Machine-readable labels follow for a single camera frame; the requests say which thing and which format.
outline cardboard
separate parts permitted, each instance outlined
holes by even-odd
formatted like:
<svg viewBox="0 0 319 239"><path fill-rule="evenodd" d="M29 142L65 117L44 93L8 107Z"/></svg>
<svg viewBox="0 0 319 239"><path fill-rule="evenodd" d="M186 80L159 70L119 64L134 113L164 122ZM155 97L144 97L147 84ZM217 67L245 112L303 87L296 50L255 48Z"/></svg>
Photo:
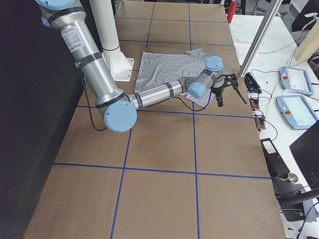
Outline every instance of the cardboard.
<svg viewBox="0 0 319 239"><path fill-rule="evenodd" d="M199 172L269 177L253 119L196 115L195 122Z"/></svg>
<svg viewBox="0 0 319 239"><path fill-rule="evenodd" d="M133 92L143 51L202 47L236 73L226 21L219 5L121 2L120 46L135 63L118 86ZM247 98L243 79L239 89ZM94 131L82 96L56 158L69 165L53 166L25 238L285 238L251 109L231 87L223 96L224 107L214 100L206 115L176 99L147 107L125 133Z"/></svg>
<svg viewBox="0 0 319 239"><path fill-rule="evenodd" d="M55 165L25 239L104 239L111 233L119 169Z"/></svg>

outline black cable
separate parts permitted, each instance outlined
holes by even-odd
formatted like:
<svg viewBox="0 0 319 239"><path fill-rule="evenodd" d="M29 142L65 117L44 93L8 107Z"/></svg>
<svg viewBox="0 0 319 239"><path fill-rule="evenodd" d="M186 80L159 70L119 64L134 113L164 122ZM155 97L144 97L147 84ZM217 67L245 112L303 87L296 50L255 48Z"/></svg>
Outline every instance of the black cable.
<svg viewBox="0 0 319 239"><path fill-rule="evenodd" d="M306 59L306 60L304 60L304 61L302 61L302 62L299 62L298 64L296 64L296 65L293 65L293 66L291 66L291 67L295 67L295 66L298 66L298 65L300 65L301 63L304 63L305 61L308 61L308 59Z"/></svg>
<svg viewBox="0 0 319 239"><path fill-rule="evenodd" d="M262 114L262 116L264 117L265 115L264 115L264 113L261 111L261 110L259 110L259 109L254 109L254 111L258 111L258 112L260 112L261 114Z"/></svg>
<svg viewBox="0 0 319 239"><path fill-rule="evenodd" d="M262 73L270 73L270 72L279 73L279 71L261 71L261 70L257 70L257 69L252 69L251 71L259 71L259 72L262 72Z"/></svg>
<svg viewBox="0 0 319 239"><path fill-rule="evenodd" d="M319 101L319 99L317 99L317 98L315 98L315 97L311 97L311 96L307 96L307 97L309 97L309 98L311 98L311 99L314 99L314 100L316 100L316 101Z"/></svg>
<svg viewBox="0 0 319 239"><path fill-rule="evenodd" d="M292 62L292 60L293 60L293 58L294 58L294 55L295 55L295 52L297 51L297 49L298 49L298 47L296 46L295 47L295 49L294 49L294 51L292 52L292 54L290 55L290 62L289 62L289 67L290 67L290 64L291 64L291 62Z"/></svg>
<svg viewBox="0 0 319 239"><path fill-rule="evenodd" d="M107 127L103 128L103 129L98 129L95 127L94 125L94 122L93 122L93 117L92 117L92 112L91 112L91 106L90 106L90 101L89 101L89 96L88 96L88 92L86 90L86 87L85 87L85 80L84 80L84 77L82 75L82 72L80 72L80 75L81 75L81 81L82 81L82 84L83 84L83 88L84 88L84 93L85 93L85 97L86 97L86 102L88 103L88 109L89 109L89 114L90 114L90 120L91 120L91 125L92 127L96 130L96 131L104 131L107 129Z"/></svg>
<svg viewBox="0 0 319 239"><path fill-rule="evenodd" d="M275 131L276 131L276 136L275 136L275 138L274 138L274 139L271 139L271 141L274 141L274 140L277 138L277 136L278 136L278 130L277 130L276 127L274 127L274 125L273 125L272 123L270 123L269 121L265 120L265 122L267 122L268 124L270 124L270 125L275 129Z"/></svg>
<svg viewBox="0 0 319 239"><path fill-rule="evenodd" d="M201 108L200 110L194 110L194 109L190 108L190 107L189 107L181 98L179 98L179 97L174 96L174 97L172 97L172 99L179 99L179 100L186 106L186 108L188 108L189 110L194 111L194 112L199 112L199 111L202 111L202 110L204 110L204 109L207 108L207 106L209 105L210 100L211 100L211 95L212 95L212 92L210 92L210 94L209 94L209 98L208 98L207 104L206 104L203 108Z"/></svg>
<svg viewBox="0 0 319 239"><path fill-rule="evenodd" d="M296 190L293 190L293 191L291 191L291 192L282 193L282 194L280 194L280 195L276 196L276 198L281 197L282 195L285 195L285 194L288 194L288 193L294 193L294 192L296 192L296 191L298 191L298 190L300 190L300 189L302 189L302 188L305 188L305 187L312 187L312 186L317 186L317 185L319 185L319 184L306 185L306 186L303 186L303 187L297 188Z"/></svg>
<svg viewBox="0 0 319 239"><path fill-rule="evenodd" d="M273 97L273 95L272 95L271 93L269 93L268 91L265 91L264 89L261 89L261 88L260 88L260 90L262 90L262 91L268 93L268 94L270 95L270 98L269 98L269 99L271 99L271 98Z"/></svg>
<svg viewBox="0 0 319 239"><path fill-rule="evenodd" d="M298 41L298 43L299 43L299 40L300 40L301 38L303 38L304 36L306 36L306 35L308 34L308 33L306 33L305 35L302 36L303 32L301 33L300 37L299 37L298 39L296 39L296 40ZM282 49L285 49L285 48L289 47L290 45L292 45L292 44L294 44L294 43L295 43L295 41L293 41L293 42L290 43L289 45L284 46L284 47L282 47L282 48L280 48L280 49L278 49L278 50L276 50L276 51L260 52L260 54L268 54L268 53L277 52L277 51L280 51L280 50L282 50Z"/></svg>
<svg viewBox="0 0 319 239"><path fill-rule="evenodd" d="M318 205L319 204L319 202L317 202L317 203L315 203L315 204L313 204L310 208L309 208L309 210L308 210L308 212L307 212L307 214L306 214L306 216L305 216L305 219L304 219L304 222L303 222L303 225L301 226L301 228L298 230L299 231L299 233L298 233L298 235L297 235L297 237L296 237L296 239L299 239L300 238L300 235L301 235L301 232L303 231L303 229L304 229L304 226L305 226L305 223L306 223L306 220L307 220L307 218L308 218L308 215L309 215L309 212L316 206L316 205Z"/></svg>

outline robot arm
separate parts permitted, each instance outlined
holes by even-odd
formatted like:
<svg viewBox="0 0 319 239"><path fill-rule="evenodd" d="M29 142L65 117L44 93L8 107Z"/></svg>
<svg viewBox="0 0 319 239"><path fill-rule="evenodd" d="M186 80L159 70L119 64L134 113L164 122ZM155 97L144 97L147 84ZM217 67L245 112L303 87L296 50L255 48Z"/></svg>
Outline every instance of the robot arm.
<svg viewBox="0 0 319 239"><path fill-rule="evenodd" d="M75 66L81 71L96 97L95 105L106 126L115 132L125 132L134 126L137 109L170 99L186 91L199 99L212 89L219 107L222 106L222 92L225 87L232 85L239 93L236 75L223 75L221 58L213 56L207 59L205 70L198 77L182 77L144 92L126 95L115 84L85 24L86 13L80 1L36 1L42 12L43 24L61 32L75 59Z"/></svg>

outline blue tape line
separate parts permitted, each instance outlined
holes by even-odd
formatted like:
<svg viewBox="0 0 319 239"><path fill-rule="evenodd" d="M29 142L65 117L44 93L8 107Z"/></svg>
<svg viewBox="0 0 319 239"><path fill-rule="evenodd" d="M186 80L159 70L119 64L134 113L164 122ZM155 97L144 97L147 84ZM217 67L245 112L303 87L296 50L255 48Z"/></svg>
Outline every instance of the blue tape line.
<svg viewBox="0 0 319 239"><path fill-rule="evenodd" d="M188 4L189 50L191 51L190 9Z"/></svg>
<svg viewBox="0 0 319 239"><path fill-rule="evenodd" d="M193 113L188 112L171 112L171 111L149 111L149 110L137 110L141 112L152 112L152 113L168 113L168 114L180 114L180 115L192 115Z"/></svg>
<svg viewBox="0 0 319 239"><path fill-rule="evenodd" d="M77 107L79 108L88 108L88 106L81 106L78 105ZM192 115L193 113L189 112L174 112L174 111L150 111L150 110L137 110L141 112L151 112L151 113L167 113L167 114L180 114L180 115ZM216 115L216 114L203 114L203 113L196 113L194 112L195 115L197 116L216 116L216 117L230 117L230 118L244 118L244 119L253 119L253 116L230 116L230 115Z"/></svg>
<svg viewBox="0 0 319 239"><path fill-rule="evenodd" d="M141 41L141 40L119 40L128 42L146 42L146 43L169 43L169 44L189 44L188 42L170 42L170 41Z"/></svg>
<svg viewBox="0 0 319 239"><path fill-rule="evenodd" d="M147 41L146 41L146 48L147 48L148 43L149 43L149 38L150 38L150 32L151 32L151 26L152 26L152 19L153 19L154 9L155 9L155 2L154 2L154 4L153 4L153 10L152 10L152 16L151 16L151 21L150 21L149 33L148 33L148 38L147 38Z"/></svg>
<svg viewBox="0 0 319 239"><path fill-rule="evenodd" d="M127 160L127 158L128 158L128 153L129 153L129 148L130 148L131 135L132 135L132 129L130 129L130 134L129 134L129 139L128 139L128 145L127 145L127 147L126 147L125 158L124 158L124 164L123 164L122 175L121 175L121 182L120 182L120 186L119 186L118 198L117 198L117 200L116 200L116 206L115 206L115 211L114 211L114 217L113 217L113 223L112 223L112 230L111 230L110 239L113 238L113 234L114 234L116 216L117 216L117 213L118 213L119 202L120 202L120 196L121 196L121 190L122 190L122 184L123 184L123 179L124 179L124 172L125 172L126 160Z"/></svg>
<svg viewBox="0 0 319 239"><path fill-rule="evenodd" d="M77 105L77 107L79 107L79 108L88 108L88 106L81 106L81 105Z"/></svg>
<svg viewBox="0 0 319 239"><path fill-rule="evenodd" d="M253 119L253 116L231 116L231 115L216 115L216 114L203 114L203 113L195 113L195 115L199 116L218 116L218 117L231 117L231 118L245 118L245 119Z"/></svg>
<svg viewBox="0 0 319 239"><path fill-rule="evenodd" d="M198 172L197 174L206 175L206 176L231 177L231 178L271 179L271 177L264 177L264 176L248 176L248 175L222 174L222 173L199 173Z"/></svg>
<svg viewBox="0 0 319 239"><path fill-rule="evenodd" d="M209 23L227 23L226 21L202 21L202 20L192 20L193 22L209 22Z"/></svg>
<svg viewBox="0 0 319 239"><path fill-rule="evenodd" d="M139 17L123 17L123 16L116 16L115 19L134 19L134 20L150 20L150 18L139 18Z"/></svg>
<svg viewBox="0 0 319 239"><path fill-rule="evenodd" d="M135 20L150 20L150 18L138 18L138 17L115 17L115 19L135 19ZM227 23L226 21L202 21L202 20L178 20L178 19L157 19L153 18L156 21L191 21L191 22L210 22L210 23Z"/></svg>
<svg viewBox="0 0 319 239"><path fill-rule="evenodd" d="M194 172L187 172L187 171L159 170L159 169L147 169L147 168L125 168L125 169L134 170L134 171L160 172L160 173L195 174Z"/></svg>
<svg viewBox="0 0 319 239"><path fill-rule="evenodd" d="M81 163L54 163L54 165L66 165L66 166L78 166L78 167L92 167L92 168L112 168L112 169L123 169L123 167L117 167L117 166L93 165L93 164L81 164Z"/></svg>
<svg viewBox="0 0 319 239"><path fill-rule="evenodd" d="M159 170L149 168L132 168L132 167L118 167L118 166L107 166L107 165L93 165L93 164L81 164L81 163L54 163L54 165L64 166L77 166L77 167L92 167L92 168L111 168L111 169L125 169L132 171L150 171L150 172L163 172L163 173L180 173L180 174L196 174L195 172L188 171L174 171L174 170ZM256 178L256 179L271 179L271 177L264 176L249 176L249 175L236 175L236 174L220 174L220 173L203 173L197 172L197 175L205 176L217 176L217 177L233 177L233 178Z"/></svg>
<svg viewBox="0 0 319 239"><path fill-rule="evenodd" d="M206 44L207 46L234 46L229 44Z"/></svg>
<svg viewBox="0 0 319 239"><path fill-rule="evenodd" d="M194 163L195 163L197 239L200 239L195 112L193 111L192 114L193 114Z"/></svg>

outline red bottle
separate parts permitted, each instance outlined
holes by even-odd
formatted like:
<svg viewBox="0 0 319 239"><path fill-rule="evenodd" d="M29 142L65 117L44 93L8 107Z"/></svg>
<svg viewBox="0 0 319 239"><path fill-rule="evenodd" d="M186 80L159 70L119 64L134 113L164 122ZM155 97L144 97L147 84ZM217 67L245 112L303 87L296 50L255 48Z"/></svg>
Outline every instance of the red bottle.
<svg viewBox="0 0 319 239"><path fill-rule="evenodd" d="M227 15L228 23L231 23L231 20L233 19L233 15L235 13L236 7L237 7L237 0L232 0L230 3L228 15Z"/></svg>

